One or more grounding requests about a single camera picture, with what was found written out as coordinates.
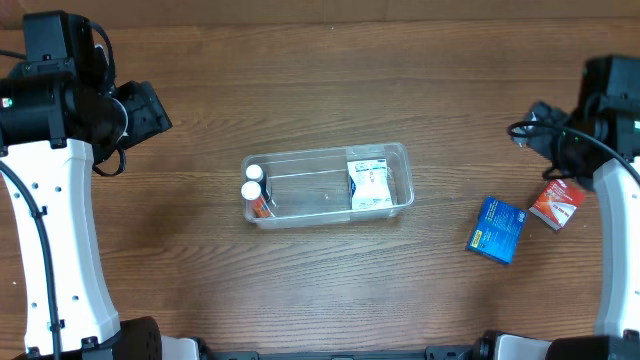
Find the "red medicine box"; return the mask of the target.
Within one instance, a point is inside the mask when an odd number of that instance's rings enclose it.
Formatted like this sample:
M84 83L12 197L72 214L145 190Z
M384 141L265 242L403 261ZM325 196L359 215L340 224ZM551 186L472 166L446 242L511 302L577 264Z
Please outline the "red medicine box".
M561 230L585 199L585 194L561 179L548 182L545 189L529 208L553 230Z

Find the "blue medicine box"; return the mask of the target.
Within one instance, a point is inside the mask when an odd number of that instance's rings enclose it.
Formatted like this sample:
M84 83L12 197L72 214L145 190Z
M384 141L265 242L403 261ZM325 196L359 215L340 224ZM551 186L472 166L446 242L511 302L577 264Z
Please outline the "blue medicine box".
M466 249L509 265L513 262L526 219L525 211L489 196L481 206Z

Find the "black bottle white cap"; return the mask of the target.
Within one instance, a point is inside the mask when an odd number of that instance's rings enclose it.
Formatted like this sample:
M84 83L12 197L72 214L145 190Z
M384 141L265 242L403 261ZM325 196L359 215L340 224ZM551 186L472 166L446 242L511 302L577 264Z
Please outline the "black bottle white cap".
M271 182L267 173L260 165L249 165L245 170L245 177L248 181L254 181L260 185L261 193L266 202L271 200Z

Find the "orange pill bottle white cap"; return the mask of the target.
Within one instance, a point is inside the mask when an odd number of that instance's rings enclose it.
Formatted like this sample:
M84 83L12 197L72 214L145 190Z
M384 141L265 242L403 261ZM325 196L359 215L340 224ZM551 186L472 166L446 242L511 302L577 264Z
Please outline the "orange pill bottle white cap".
M269 218L273 216L258 182L245 182L241 187L241 195L257 218Z

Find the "white medicine box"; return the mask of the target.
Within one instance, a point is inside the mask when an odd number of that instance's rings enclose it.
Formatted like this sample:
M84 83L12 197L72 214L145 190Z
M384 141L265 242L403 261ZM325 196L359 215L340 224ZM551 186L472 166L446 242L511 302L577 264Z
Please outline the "white medicine box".
M353 210L383 209L393 205L385 159L350 161L347 170Z

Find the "clear plastic container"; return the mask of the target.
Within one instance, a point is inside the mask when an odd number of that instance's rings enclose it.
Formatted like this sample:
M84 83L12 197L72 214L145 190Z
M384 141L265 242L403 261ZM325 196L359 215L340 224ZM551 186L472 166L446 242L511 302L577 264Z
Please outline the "clear plastic container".
M353 210L347 163L385 159L393 205ZM241 168L260 165L271 182L269 218L257 218L244 205L247 221L262 229L307 227L341 222L391 218L413 204L415 192L409 154L401 143L319 148L245 157Z

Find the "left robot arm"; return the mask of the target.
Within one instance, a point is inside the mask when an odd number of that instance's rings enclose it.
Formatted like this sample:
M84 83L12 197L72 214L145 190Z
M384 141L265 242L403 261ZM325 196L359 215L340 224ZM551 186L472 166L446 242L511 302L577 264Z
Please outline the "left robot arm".
M91 182L103 162L171 126L147 82L115 82L102 28L63 11L23 19L26 50L1 82L1 173L27 293L27 359L202 359L150 317L122 320L102 271Z

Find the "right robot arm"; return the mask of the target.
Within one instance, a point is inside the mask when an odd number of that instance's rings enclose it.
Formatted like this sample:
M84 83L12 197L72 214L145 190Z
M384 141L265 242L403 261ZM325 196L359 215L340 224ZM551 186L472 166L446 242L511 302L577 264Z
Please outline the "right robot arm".
M586 191L601 212L603 280L594 333L544 341L488 331L472 347L428 347L426 358L636 359L639 356L639 61L608 55L583 68L576 109L536 102L507 129L551 166L530 213L562 228Z

